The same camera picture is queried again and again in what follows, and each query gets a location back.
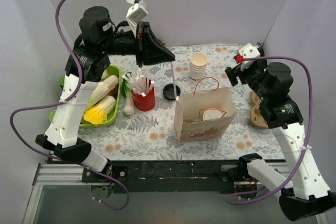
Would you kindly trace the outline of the single white straw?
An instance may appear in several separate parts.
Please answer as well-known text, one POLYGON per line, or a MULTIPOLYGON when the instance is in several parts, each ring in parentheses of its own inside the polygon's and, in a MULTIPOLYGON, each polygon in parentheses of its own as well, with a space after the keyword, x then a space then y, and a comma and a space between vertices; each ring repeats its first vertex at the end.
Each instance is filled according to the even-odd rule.
POLYGON ((172 81, 173 81, 173 91, 174 91, 174 100, 176 101, 176 98, 177 98, 177 90, 176 90, 176 84, 175 84, 175 74, 174 74, 174 64, 173 62, 171 61, 170 62, 171 64, 171 71, 172 71, 172 81))

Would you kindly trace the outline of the white plastic cup lid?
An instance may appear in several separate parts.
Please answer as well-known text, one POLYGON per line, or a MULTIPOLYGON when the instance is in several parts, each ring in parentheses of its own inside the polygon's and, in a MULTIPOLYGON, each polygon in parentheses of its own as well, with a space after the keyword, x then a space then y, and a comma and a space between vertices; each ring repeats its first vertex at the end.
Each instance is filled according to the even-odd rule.
POLYGON ((206 110, 202 115, 202 120, 212 120, 212 119, 220 119, 223 116, 223 112, 219 110, 206 110))

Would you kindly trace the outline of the brown paper takeout bag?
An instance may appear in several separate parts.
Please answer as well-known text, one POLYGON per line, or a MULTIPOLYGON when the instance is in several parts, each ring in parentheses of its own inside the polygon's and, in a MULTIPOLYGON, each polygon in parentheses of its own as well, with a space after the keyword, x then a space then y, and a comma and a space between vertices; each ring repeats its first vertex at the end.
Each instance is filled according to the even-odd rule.
POLYGON ((217 83, 216 88, 197 91, 195 87, 193 92, 176 98, 174 127, 180 143, 221 138, 237 114, 230 88, 221 88, 219 81, 212 79, 217 83), (223 116, 203 121, 202 115, 208 109, 222 111, 223 116), (199 119, 200 122, 184 123, 187 119, 199 119))

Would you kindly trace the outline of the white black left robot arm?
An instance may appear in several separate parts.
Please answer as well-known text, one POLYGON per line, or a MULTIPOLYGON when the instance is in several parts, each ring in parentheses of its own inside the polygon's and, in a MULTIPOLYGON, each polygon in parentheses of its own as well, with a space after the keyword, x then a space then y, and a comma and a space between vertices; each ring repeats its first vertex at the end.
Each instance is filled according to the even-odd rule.
POLYGON ((100 182, 111 178, 108 160, 78 137, 78 129, 89 98, 110 64, 109 56, 134 55, 139 67, 175 60, 154 36, 150 24, 143 21, 147 14, 143 5, 135 4, 129 8, 125 23, 114 27, 107 8, 95 6, 84 12, 73 47, 76 58, 70 57, 65 68, 61 104, 47 131, 35 140, 63 161, 90 167, 100 182), (123 26, 129 26, 130 31, 120 30, 123 26))

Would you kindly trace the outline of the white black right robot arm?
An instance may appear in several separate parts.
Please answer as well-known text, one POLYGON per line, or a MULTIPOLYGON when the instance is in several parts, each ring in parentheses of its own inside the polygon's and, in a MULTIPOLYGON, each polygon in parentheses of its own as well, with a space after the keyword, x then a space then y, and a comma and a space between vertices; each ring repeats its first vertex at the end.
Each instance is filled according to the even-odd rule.
POLYGON ((335 208, 335 193, 324 181, 308 144, 311 126, 304 127, 303 117, 289 96, 293 83, 290 68, 273 57, 237 56, 237 66, 225 72, 233 86, 247 84, 260 98, 260 113, 278 141, 290 174, 285 177, 258 154, 239 158, 233 169, 242 180, 257 179, 269 192, 249 201, 231 200, 232 205, 247 205, 276 196, 284 215, 291 221, 322 214, 335 208))

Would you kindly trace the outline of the black coffee cup lid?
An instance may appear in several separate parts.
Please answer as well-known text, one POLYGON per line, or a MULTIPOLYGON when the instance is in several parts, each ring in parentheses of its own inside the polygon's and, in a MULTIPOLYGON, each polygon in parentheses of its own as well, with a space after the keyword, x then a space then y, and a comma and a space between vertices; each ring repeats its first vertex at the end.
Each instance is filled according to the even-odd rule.
POLYGON ((163 88, 163 96, 169 101, 176 100, 176 98, 180 96, 180 94, 181 94, 181 89, 178 85, 169 83, 163 88))

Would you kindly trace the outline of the green plastic tray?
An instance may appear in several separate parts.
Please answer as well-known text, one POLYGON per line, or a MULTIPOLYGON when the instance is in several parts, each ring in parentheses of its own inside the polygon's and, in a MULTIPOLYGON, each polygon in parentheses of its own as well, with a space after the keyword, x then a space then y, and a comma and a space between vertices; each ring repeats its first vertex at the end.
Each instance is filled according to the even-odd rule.
MULTIPOLYGON (((105 127, 111 125, 117 116, 117 110, 118 110, 118 104, 119 104, 119 98, 121 93, 121 83, 122 83, 122 77, 121 77, 121 71, 117 66, 110 65, 106 68, 106 70, 103 73, 106 78, 115 75, 119 78, 119 83, 115 88, 113 88, 107 95, 113 96, 116 100, 115 108, 108 114, 107 121, 100 125, 93 125, 83 119, 83 116, 81 118, 79 127, 80 128, 95 128, 95 127, 105 127)), ((69 123, 71 119, 75 119, 78 121, 80 113, 84 113, 91 107, 88 107, 89 105, 89 99, 97 87, 99 82, 89 82, 82 84, 80 86, 80 89, 76 93, 76 95, 69 101, 66 102, 63 105, 60 105, 57 107, 57 109, 51 113, 48 117, 49 122, 53 122, 54 120, 57 120, 60 122, 61 120, 64 120, 66 123, 69 123)))

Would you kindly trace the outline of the stack of white paper cups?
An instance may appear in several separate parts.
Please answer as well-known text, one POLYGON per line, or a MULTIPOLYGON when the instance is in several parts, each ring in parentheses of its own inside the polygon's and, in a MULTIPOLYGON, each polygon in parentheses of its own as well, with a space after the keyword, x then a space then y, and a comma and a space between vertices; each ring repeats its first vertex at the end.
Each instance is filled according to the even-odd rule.
POLYGON ((208 57, 202 52, 196 52, 190 57, 190 76, 194 81, 202 79, 208 64, 208 57))

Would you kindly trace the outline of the brown cardboard cup carrier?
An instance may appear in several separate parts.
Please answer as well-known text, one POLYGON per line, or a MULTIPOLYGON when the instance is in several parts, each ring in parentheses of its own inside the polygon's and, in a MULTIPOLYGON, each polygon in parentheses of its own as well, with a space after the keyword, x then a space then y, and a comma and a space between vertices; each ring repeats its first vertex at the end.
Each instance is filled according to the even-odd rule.
POLYGON ((253 126, 261 128, 261 129, 268 129, 268 124, 261 115, 260 112, 260 103, 261 99, 257 97, 254 91, 250 93, 250 100, 252 102, 253 108, 250 111, 250 122, 253 126))

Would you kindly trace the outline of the napa cabbage upper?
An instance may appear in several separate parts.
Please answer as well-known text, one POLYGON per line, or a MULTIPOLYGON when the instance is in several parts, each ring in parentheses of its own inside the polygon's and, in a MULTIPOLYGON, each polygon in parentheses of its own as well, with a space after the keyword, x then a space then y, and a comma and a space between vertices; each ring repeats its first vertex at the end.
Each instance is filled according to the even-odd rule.
POLYGON ((88 107, 95 105, 102 98, 104 98, 113 88, 119 83, 119 78, 115 75, 111 75, 99 82, 95 90, 93 91, 88 107))

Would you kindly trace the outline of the red straw holder cup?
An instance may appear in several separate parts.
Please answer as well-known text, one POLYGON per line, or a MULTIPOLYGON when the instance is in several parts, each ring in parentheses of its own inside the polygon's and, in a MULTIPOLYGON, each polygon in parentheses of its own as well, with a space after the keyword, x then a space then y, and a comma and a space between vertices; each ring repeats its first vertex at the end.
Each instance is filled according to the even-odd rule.
POLYGON ((155 107, 155 93, 154 88, 146 94, 144 97, 142 95, 136 94, 133 91, 133 100, 135 107, 143 112, 150 111, 155 107))

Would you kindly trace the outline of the green lettuce leaf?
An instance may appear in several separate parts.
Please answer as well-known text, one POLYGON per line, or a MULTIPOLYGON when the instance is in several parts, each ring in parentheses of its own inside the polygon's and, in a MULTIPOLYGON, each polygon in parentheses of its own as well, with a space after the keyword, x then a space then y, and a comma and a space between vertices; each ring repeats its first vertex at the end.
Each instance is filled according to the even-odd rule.
POLYGON ((57 85, 61 88, 64 87, 64 80, 65 80, 65 76, 61 77, 58 82, 57 82, 57 85))

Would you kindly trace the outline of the napa cabbage lower yellow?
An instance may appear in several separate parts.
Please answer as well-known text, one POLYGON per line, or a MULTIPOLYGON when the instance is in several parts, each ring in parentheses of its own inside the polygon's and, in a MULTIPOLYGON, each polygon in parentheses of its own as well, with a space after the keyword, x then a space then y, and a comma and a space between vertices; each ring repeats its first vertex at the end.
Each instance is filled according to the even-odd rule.
POLYGON ((83 115, 83 119, 93 125, 100 125, 107 121, 108 114, 115 108, 116 100, 107 95, 97 104, 89 108, 83 115))

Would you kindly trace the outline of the floral patterned table mat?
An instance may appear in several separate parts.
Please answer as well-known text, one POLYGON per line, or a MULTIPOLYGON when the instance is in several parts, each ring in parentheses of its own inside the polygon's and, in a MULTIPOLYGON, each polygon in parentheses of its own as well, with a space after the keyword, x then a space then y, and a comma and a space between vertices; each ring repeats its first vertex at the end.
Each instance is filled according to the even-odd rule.
MULTIPOLYGON (((191 93, 208 90, 230 82, 225 75, 227 67, 235 65, 237 45, 175 46, 175 83, 181 92, 191 93), (190 76, 190 57, 202 52, 208 64, 202 79, 194 81, 190 76)), ((148 68, 154 79, 155 107, 149 112, 136 111, 127 116, 123 112, 124 98, 119 100, 115 121, 106 127, 82 128, 79 136, 89 142, 103 156, 111 160, 196 160, 238 159, 240 156, 257 153, 264 159, 283 159, 280 146, 269 130, 252 126, 250 122, 250 89, 246 85, 232 87, 233 103, 237 114, 221 138, 208 141, 180 143, 174 128, 175 104, 162 93, 164 86, 172 81, 170 63, 148 68)))

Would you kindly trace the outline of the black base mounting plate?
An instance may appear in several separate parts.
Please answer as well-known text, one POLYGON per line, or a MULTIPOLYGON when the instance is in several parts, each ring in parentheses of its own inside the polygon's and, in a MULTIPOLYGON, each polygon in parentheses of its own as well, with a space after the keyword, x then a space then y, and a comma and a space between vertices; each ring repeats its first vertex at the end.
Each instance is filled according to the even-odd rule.
POLYGON ((131 193, 208 191, 231 194, 261 184, 241 177, 237 160, 113 161, 111 177, 131 193))

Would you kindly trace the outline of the aluminium frame rail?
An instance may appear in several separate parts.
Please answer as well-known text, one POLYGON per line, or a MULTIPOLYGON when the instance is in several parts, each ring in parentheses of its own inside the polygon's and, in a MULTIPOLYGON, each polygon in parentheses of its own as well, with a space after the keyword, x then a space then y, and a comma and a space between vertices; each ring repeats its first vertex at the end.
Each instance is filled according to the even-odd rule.
POLYGON ((74 164, 39 164, 33 185, 104 185, 107 179, 74 164))

